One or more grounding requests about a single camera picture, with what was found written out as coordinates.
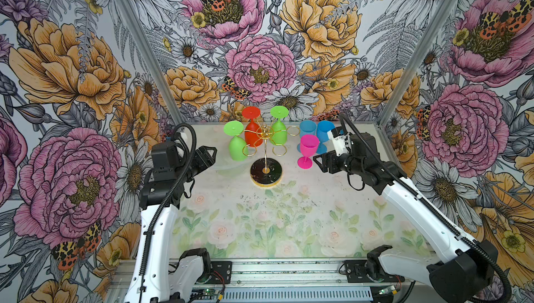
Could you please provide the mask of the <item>pink wine glass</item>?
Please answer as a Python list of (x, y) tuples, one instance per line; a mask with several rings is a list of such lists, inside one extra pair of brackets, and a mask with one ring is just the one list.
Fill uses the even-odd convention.
[(304, 135), (300, 139), (300, 153), (302, 156), (297, 161), (299, 168), (308, 170), (313, 166), (312, 157), (316, 154), (319, 143), (319, 139), (311, 134)]

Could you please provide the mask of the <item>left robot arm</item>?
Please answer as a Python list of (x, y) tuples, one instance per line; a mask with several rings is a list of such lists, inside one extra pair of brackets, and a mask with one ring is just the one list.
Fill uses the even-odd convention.
[(185, 183), (214, 165), (216, 155), (214, 147), (190, 150), (170, 140), (153, 147), (153, 169), (140, 193), (140, 243), (125, 302), (190, 302), (193, 287), (210, 278), (211, 259), (204, 248), (183, 252), (171, 265), (170, 233)]

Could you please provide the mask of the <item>blue wine glass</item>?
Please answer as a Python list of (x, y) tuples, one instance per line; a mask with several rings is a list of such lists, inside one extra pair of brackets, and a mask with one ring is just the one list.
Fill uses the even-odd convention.
[(317, 154), (324, 154), (327, 152), (326, 143), (329, 140), (328, 132), (333, 129), (335, 129), (335, 125), (331, 121), (324, 120), (317, 124), (316, 136), (319, 140)]

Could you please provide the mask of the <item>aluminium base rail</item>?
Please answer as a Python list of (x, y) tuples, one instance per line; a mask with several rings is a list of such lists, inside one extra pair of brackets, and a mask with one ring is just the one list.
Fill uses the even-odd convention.
[(365, 260), (214, 259), (220, 275), (196, 284), (200, 302), (441, 302), (431, 287), (402, 276), (373, 282), (365, 274)]

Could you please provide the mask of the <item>red wine glass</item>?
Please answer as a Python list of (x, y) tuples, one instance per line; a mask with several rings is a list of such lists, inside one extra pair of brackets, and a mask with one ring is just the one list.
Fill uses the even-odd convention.
[(244, 131), (247, 145), (249, 147), (259, 147), (263, 142), (261, 139), (262, 129), (256, 122), (256, 119), (261, 115), (261, 111), (257, 107), (249, 106), (243, 109), (242, 115), (249, 120)]

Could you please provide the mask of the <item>gold wine glass rack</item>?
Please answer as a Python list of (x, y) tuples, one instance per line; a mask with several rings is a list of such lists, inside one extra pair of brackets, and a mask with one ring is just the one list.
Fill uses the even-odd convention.
[(250, 166), (250, 177), (257, 186), (262, 188), (271, 188), (277, 185), (282, 180), (283, 169), (282, 164), (276, 159), (276, 157), (283, 157), (287, 153), (286, 145), (275, 143), (272, 150), (274, 158), (268, 157), (267, 147), (271, 142), (273, 136), (287, 132), (289, 136), (297, 136), (300, 133), (298, 126), (290, 125), (279, 131), (275, 131), (272, 126), (260, 125), (259, 129), (254, 133), (259, 136), (261, 141), (264, 155), (262, 158), (257, 159)]

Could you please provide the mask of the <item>green wine glass front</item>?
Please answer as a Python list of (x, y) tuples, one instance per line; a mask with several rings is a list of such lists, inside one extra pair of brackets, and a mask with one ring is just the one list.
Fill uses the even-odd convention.
[(239, 121), (227, 122), (223, 129), (224, 133), (231, 136), (228, 150), (233, 161), (245, 161), (248, 158), (248, 144), (241, 137), (244, 126)]

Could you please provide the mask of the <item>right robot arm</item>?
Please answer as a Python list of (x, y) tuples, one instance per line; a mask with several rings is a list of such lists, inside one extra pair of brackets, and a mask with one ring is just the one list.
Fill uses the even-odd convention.
[(433, 251), (429, 257), (418, 257), (391, 245), (376, 247), (367, 254), (365, 274), (371, 281), (404, 277), (432, 287), (446, 302), (477, 302), (476, 295), (498, 276), (503, 293), (496, 302), (509, 301), (510, 283), (497, 265), (498, 251), (492, 243), (478, 242), (417, 190), (395, 163), (381, 160), (370, 134), (336, 128), (328, 132), (328, 138), (334, 149), (313, 158), (321, 171), (361, 177), (364, 186), (409, 220)]

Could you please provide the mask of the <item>green wine glass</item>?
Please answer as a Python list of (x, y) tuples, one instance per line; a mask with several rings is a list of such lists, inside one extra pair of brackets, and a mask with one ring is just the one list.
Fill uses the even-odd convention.
[(276, 146), (285, 145), (287, 142), (287, 130), (283, 119), (287, 118), (289, 110), (285, 106), (274, 106), (271, 109), (271, 116), (275, 118), (272, 124), (271, 143)]
[(233, 161), (245, 161), (248, 158), (248, 144), (241, 137), (244, 126), (239, 121), (227, 122), (223, 129), (224, 133), (231, 136), (228, 150)]

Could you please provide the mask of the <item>green wine glass back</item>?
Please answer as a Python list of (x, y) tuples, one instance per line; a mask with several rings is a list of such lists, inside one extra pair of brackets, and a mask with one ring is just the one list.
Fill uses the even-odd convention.
[(287, 142), (287, 130), (283, 119), (287, 118), (289, 110), (285, 106), (274, 106), (271, 109), (271, 116), (275, 118), (272, 124), (271, 143), (276, 146), (285, 145)]

